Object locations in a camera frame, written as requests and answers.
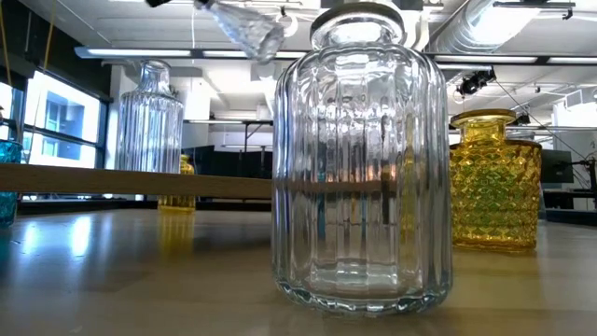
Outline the amber ribbed glass vase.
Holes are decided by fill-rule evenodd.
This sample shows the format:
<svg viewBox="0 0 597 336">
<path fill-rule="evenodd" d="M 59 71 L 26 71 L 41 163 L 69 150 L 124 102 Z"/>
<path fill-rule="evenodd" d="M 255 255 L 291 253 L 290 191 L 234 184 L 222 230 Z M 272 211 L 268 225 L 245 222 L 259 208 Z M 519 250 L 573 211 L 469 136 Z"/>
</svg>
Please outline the amber ribbed glass vase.
<svg viewBox="0 0 597 336">
<path fill-rule="evenodd" d="M 182 154 L 180 157 L 180 174 L 194 175 L 195 169 L 189 162 L 189 155 Z M 158 198 L 158 209 L 160 211 L 184 211 L 194 212 L 196 210 L 195 195 L 165 195 Z"/>
</svg>

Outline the black aluminium table frame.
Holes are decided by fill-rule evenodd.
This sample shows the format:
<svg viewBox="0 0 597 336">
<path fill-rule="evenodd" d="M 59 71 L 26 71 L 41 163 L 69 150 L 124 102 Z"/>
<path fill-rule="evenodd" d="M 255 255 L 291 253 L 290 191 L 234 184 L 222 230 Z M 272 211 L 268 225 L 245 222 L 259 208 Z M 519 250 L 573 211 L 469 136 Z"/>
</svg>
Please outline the black aluminium table frame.
<svg viewBox="0 0 597 336">
<path fill-rule="evenodd" d="M 155 201 L 90 200 L 90 201 L 34 201 L 21 202 L 20 216 L 79 213 L 119 209 L 156 209 Z M 270 203 L 196 203 L 199 211 L 270 212 Z M 549 222 L 574 224 L 597 228 L 597 212 L 568 209 L 547 209 Z"/>
</svg>

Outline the bright window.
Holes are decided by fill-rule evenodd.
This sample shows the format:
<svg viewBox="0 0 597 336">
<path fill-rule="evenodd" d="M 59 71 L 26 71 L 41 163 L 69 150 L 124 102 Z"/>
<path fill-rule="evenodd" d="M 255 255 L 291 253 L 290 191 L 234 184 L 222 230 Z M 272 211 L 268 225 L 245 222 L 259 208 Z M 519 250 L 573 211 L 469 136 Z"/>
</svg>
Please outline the bright window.
<svg viewBox="0 0 597 336">
<path fill-rule="evenodd" d="M 101 102 L 59 79 L 36 71 L 28 80 L 23 136 L 30 164 L 94 168 Z"/>
</svg>

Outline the silver ventilation duct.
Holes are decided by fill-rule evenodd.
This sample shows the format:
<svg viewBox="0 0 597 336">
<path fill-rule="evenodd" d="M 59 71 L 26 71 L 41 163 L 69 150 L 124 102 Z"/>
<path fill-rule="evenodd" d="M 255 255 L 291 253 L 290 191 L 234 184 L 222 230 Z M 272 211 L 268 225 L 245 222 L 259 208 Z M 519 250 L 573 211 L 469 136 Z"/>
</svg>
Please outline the silver ventilation duct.
<svg viewBox="0 0 597 336">
<path fill-rule="evenodd" d="M 568 20 L 572 0 L 466 0 L 430 37 L 428 53 L 493 53 L 517 35 L 544 9 L 565 10 Z"/>
</svg>

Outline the amber diamond-pattern glass jar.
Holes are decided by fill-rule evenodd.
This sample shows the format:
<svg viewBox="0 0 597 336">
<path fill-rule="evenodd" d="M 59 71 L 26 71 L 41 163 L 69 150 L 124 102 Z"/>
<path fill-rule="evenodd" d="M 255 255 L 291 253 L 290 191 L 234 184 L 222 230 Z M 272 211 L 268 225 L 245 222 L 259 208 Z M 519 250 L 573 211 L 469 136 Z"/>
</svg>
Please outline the amber diamond-pattern glass jar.
<svg viewBox="0 0 597 336">
<path fill-rule="evenodd" d="M 536 247 L 542 147 L 507 138 L 508 109 L 451 118 L 461 141 L 450 146 L 452 243 L 461 248 L 527 252 Z"/>
</svg>

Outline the black computer monitor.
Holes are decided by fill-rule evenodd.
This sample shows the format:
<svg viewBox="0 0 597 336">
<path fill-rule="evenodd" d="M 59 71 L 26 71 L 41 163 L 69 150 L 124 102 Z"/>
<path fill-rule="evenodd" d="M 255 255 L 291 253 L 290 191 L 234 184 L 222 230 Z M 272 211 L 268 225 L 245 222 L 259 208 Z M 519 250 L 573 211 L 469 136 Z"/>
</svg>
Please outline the black computer monitor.
<svg viewBox="0 0 597 336">
<path fill-rule="evenodd" d="M 543 149 L 541 151 L 542 183 L 573 183 L 572 156 L 569 151 Z"/>
</svg>

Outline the large clear fluted glass jar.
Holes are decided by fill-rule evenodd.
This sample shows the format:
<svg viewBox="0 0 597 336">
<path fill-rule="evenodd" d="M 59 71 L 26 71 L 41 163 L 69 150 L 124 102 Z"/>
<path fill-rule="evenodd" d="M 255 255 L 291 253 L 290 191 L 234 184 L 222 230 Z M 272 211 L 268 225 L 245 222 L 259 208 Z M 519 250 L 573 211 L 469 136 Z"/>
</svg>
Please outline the large clear fluted glass jar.
<svg viewBox="0 0 597 336">
<path fill-rule="evenodd" d="M 271 264 L 291 301 L 421 312 L 452 286 L 447 93 L 392 0 L 312 23 L 273 111 Z"/>
</svg>

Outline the teal lattice-pattern glass vase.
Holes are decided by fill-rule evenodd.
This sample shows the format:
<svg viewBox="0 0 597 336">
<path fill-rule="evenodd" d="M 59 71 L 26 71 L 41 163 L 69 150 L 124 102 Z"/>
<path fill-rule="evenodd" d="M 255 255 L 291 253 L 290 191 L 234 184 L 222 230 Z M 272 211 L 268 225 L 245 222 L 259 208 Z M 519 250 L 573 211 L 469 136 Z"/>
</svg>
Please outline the teal lattice-pattern glass vase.
<svg viewBox="0 0 597 336">
<path fill-rule="evenodd" d="M 0 163 L 20 163 L 22 144 L 0 139 Z M 16 191 L 0 190 L 0 229 L 10 227 L 15 219 L 18 204 Z"/>
</svg>

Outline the tall clear ribbed glass vase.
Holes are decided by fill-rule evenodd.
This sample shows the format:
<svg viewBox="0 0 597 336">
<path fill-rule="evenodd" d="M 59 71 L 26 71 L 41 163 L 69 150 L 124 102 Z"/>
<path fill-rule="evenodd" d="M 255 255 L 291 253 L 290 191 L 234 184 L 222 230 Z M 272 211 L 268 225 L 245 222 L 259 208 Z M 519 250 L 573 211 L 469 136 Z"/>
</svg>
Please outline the tall clear ribbed glass vase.
<svg viewBox="0 0 597 336">
<path fill-rule="evenodd" d="M 172 94 L 170 70 L 164 61 L 141 62 L 139 84 L 120 96 L 117 170 L 180 172 L 184 105 Z"/>
</svg>

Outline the clear conical glass bottle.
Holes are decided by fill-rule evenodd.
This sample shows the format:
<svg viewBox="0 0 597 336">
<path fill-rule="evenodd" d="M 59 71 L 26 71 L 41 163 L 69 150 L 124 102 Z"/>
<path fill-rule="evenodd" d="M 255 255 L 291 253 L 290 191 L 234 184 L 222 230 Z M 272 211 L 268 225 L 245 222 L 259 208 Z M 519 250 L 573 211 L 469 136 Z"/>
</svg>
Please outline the clear conical glass bottle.
<svg viewBox="0 0 597 336">
<path fill-rule="evenodd" d="M 209 12 L 225 35 L 250 60 L 268 63 L 284 43 L 284 27 L 258 11 L 219 0 L 194 0 L 194 6 Z"/>
</svg>

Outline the black ceiling spotlight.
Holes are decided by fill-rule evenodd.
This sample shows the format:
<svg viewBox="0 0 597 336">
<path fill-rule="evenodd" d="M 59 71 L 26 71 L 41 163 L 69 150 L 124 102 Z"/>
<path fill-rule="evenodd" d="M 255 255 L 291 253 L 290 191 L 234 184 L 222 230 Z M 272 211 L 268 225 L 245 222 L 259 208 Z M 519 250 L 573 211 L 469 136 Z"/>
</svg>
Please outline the black ceiling spotlight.
<svg viewBox="0 0 597 336">
<path fill-rule="evenodd" d="M 457 85 L 456 91 L 463 97 L 474 95 L 495 80 L 496 75 L 493 69 L 476 71 L 470 76 L 463 77 L 462 82 Z"/>
</svg>

